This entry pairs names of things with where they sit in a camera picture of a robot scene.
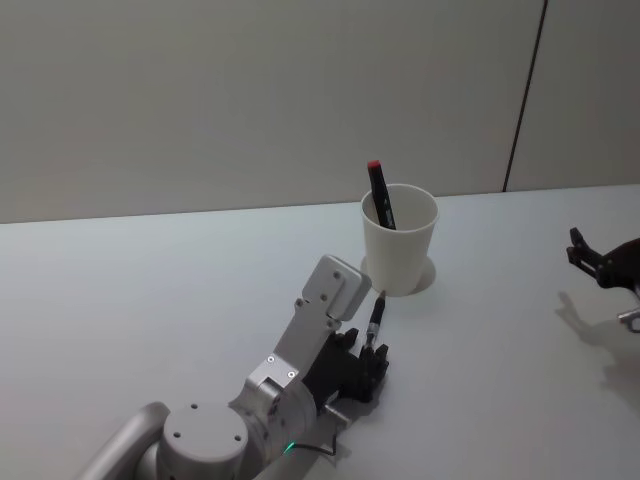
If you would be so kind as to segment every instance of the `black marker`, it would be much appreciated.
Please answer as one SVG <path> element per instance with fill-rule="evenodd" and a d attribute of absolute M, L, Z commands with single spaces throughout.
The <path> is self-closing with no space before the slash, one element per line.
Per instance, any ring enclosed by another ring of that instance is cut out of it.
<path fill-rule="evenodd" d="M 371 196 L 373 197 L 373 203 L 376 206 L 378 222 L 380 223 L 381 227 L 395 230 L 396 222 L 393 219 L 393 212 L 391 211 L 391 201 L 389 200 L 389 192 L 387 191 L 387 185 L 384 183 L 384 177 L 382 176 L 382 167 L 380 166 L 380 162 L 378 160 L 369 162 L 367 164 L 367 170 L 369 170 L 369 180 L 371 180 Z"/>
<path fill-rule="evenodd" d="M 380 330 L 380 322 L 382 321 L 382 313 L 384 312 L 386 297 L 386 292 L 383 290 L 380 292 L 380 296 L 377 298 L 376 303 L 373 306 L 373 312 L 371 313 L 371 319 L 369 320 L 369 326 L 367 327 L 367 342 L 365 343 L 364 348 L 373 349 L 373 343 L 376 341 L 378 331 Z"/>

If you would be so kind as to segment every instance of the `table surface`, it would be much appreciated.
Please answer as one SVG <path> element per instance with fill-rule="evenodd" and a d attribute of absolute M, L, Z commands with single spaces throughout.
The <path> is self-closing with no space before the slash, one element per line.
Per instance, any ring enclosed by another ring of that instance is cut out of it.
<path fill-rule="evenodd" d="M 337 461 L 260 478 L 637 479 L 640 336 L 615 321 L 636 301 L 565 247 L 639 237 L 640 186 L 438 203 L 435 281 L 387 302 L 376 408 Z M 234 398 L 325 253 L 360 265 L 358 204 L 0 226 L 0 478 L 68 480 L 147 402 Z"/>

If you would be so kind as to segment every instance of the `white paper cup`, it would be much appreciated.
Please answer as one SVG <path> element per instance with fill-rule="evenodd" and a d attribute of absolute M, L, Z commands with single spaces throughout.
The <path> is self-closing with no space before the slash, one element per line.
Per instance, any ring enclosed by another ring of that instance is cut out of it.
<path fill-rule="evenodd" d="M 371 191 L 361 201 L 367 273 L 373 288 L 402 297 L 416 289 L 424 270 L 438 205 L 429 192 L 413 185 L 387 185 L 397 230 L 381 227 Z"/>

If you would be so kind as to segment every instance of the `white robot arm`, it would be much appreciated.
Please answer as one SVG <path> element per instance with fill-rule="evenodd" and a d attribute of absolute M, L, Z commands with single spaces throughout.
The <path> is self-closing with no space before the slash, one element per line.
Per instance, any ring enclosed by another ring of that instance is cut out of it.
<path fill-rule="evenodd" d="M 336 333 L 369 288 L 369 278 L 353 267 L 322 257 L 275 350 L 236 399 L 173 412 L 159 402 L 145 406 L 76 480 L 250 480 L 319 414 L 347 423 L 328 402 L 336 396 L 370 401 L 388 366 L 386 345 L 356 357 L 349 350 L 358 331 Z"/>

